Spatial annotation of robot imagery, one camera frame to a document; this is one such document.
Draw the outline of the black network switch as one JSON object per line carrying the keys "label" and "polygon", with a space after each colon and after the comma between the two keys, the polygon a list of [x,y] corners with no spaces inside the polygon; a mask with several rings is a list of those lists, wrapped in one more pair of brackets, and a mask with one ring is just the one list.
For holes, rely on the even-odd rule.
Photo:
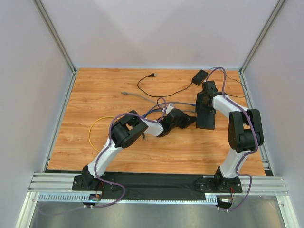
{"label": "black network switch", "polygon": [[200,111],[197,113],[196,128],[205,130],[215,129],[215,113],[212,111]]}

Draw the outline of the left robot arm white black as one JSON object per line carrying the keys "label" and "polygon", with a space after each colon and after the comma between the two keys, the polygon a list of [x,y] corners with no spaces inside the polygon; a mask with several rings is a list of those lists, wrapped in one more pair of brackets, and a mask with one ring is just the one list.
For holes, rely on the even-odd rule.
{"label": "left robot arm white black", "polygon": [[164,137],[172,129],[185,129],[194,122],[195,116],[189,116],[177,108],[163,111],[157,120],[140,116],[136,111],[118,115],[111,121],[102,150],[91,163],[83,167],[80,175],[74,177],[72,190],[99,190],[103,183],[123,187],[114,180],[102,178],[108,165],[121,150],[133,145],[143,134]]}

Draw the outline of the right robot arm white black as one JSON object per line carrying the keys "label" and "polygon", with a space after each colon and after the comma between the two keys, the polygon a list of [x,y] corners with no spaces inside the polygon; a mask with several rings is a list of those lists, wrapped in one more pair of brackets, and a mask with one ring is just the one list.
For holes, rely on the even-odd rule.
{"label": "right robot arm white black", "polygon": [[247,156],[255,153],[263,144],[264,136],[260,112],[247,109],[221,93],[197,93],[196,127],[215,129],[215,114],[220,111],[228,118],[228,143],[230,149],[225,161],[217,168],[210,184],[217,190],[235,188],[239,170]]}

